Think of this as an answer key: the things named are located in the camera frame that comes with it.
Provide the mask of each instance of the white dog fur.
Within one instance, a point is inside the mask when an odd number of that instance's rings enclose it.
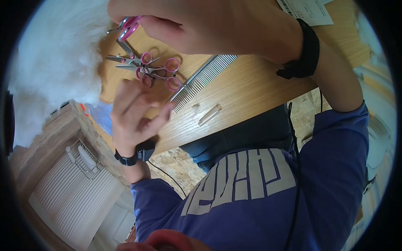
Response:
[[[13,58],[14,146],[28,147],[51,112],[74,99],[96,105],[102,89],[99,41],[111,21],[108,0],[46,0]]]

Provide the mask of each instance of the clear plastic tube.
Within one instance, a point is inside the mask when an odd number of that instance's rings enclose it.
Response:
[[[212,108],[207,114],[205,114],[202,119],[198,122],[199,126],[205,125],[206,122],[210,121],[213,119],[216,115],[219,114],[219,112],[222,110],[222,107],[220,105],[216,105],[214,108]]]

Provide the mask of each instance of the metal comb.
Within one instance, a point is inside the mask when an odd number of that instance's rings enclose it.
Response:
[[[237,59],[236,55],[214,55],[203,65],[187,82],[181,87],[169,100],[174,101],[176,105],[173,108],[178,113],[195,95],[207,86],[216,76],[226,69],[233,61]]]

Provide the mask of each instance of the person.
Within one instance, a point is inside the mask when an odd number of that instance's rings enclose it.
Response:
[[[300,22],[269,1],[257,3],[111,0],[108,14],[116,23],[143,15],[139,24],[148,36],[182,53],[252,54],[285,65],[301,61],[310,44]],[[316,115],[313,137],[299,156],[283,105],[219,132],[216,139],[182,146],[208,171],[184,200],[165,181],[151,179],[146,162],[124,166],[138,242],[120,244],[118,250],[343,247],[362,199],[369,113],[350,65],[322,41],[316,50],[311,79],[333,110]],[[120,155],[133,156],[138,144],[157,135],[173,105],[161,106],[152,120],[144,118],[160,103],[139,81],[123,80],[111,113]]]

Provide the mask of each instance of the black watch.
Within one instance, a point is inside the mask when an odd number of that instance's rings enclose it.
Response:
[[[302,19],[297,19],[303,31],[303,48],[299,60],[284,64],[284,69],[277,71],[285,79],[306,78],[314,75],[320,58],[320,40],[314,30]]]
[[[134,156],[130,158],[122,157],[116,149],[115,158],[126,166],[133,166],[137,163],[137,160],[148,161],[155,151],[155,143],[151,140],[142,142],[135,148]]]

